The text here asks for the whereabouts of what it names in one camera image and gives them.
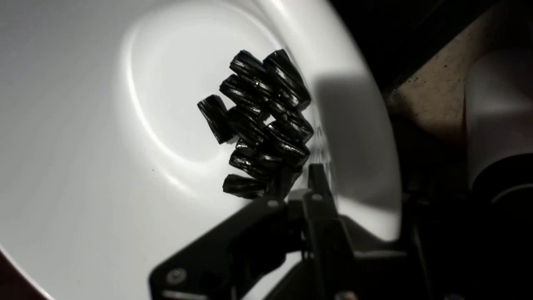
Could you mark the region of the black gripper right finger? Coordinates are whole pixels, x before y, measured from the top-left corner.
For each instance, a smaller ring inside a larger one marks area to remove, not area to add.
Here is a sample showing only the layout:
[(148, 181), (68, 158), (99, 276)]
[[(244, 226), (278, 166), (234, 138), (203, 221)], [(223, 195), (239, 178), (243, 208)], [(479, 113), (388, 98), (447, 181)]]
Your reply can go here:
[(383, 241), (336, 210), (321, 163), (308, 166), (306, 241), (319, 300), (432, 300), (411, 241)]

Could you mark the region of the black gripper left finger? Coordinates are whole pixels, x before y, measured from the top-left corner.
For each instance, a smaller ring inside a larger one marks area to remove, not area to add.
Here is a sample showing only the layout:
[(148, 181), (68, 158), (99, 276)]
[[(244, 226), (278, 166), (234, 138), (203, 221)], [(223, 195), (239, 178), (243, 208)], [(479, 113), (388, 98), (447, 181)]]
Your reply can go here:
[(243, 300), (289, 253), (304, 250), (303, 200), (254, 200), (148, 275), (149, 300)]

